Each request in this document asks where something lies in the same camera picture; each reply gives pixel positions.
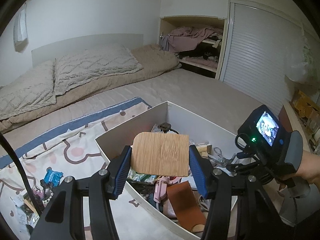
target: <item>white door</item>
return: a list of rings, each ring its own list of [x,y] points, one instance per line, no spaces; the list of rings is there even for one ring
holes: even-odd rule
[[[261,8],[230,3],[220,80],[278,115],[283,101],[291,100],[296,86],[284,75],[284,64],[288,47],[298,46],[299,37],[301,27],[285,18]]]

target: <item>human hand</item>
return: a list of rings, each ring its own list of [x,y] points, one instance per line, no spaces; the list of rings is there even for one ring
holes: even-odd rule
[[[309,184],[315,184],[320,191],[320,156],[303,151],[298,171],[285,175],[281,179],[287,180],[292,177],[302,177]]]

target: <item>patterned blanket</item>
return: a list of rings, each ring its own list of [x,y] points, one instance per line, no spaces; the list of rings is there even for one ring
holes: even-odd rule
[[[146,111],[150,106],[141,98],[134,98],[98,113],[84,116],[60,125],[17,150],[30,185],[40,185],[48,169],[63,172],[76,179],[90,177],[106,164],[101,157],[95,138],[109,129]],[[26,217],[14,204],[18,195],[26,193],[16,166],[11,163],[0,170],[0,211],[19,239],[29,239],[24,226]],[[86,239],[92,239],[88,198],[84,198],[84,226]],[[148,214],[124,190],[111,208],[120,239],[180,239]],[[145,221],[146,226],[137,224]]]

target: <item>blue gripper pad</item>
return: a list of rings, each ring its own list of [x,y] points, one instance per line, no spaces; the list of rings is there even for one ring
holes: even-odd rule
[[[189,146],[189,166],[195,180],[198,192],[205,198],[209,198],[208,184],[210,184],[213,166],[210,161],[203,159],[194,145]]]
[[[131,152],[132,148],[125,146],[121,155],[114,158],[108,165],[107,170],[110,172],[108,193],[111,193],[109,195],[110,199],[117,199],[122,194],[131,167]]]

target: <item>bolt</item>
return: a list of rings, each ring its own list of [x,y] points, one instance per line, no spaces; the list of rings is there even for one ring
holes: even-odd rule
[[[98,173],[99,173],[99,175],[103,176],[103,175],[106,175],[108,173],[108,171],[105,169],[102,169]]]
[[[256,178],[255,176],[253,176],[253,175],[249,175],[249,176],[248,176],[248,180],[249,180],[250,182],[255,182],[255,181],[257,180],[257,178]]]
[[[213,174],[214,174],[214,175],[221,175],[221,174],[222,174],[222,170],[220,170],[220,169],[214,169],[214,170],[213,170]]]
[[[66,182],[66,183],[69,183],[69,182],[71,182],[73,180],[73,177],[72,176],[67,176],[65,179],[64,179],[64,181]]]

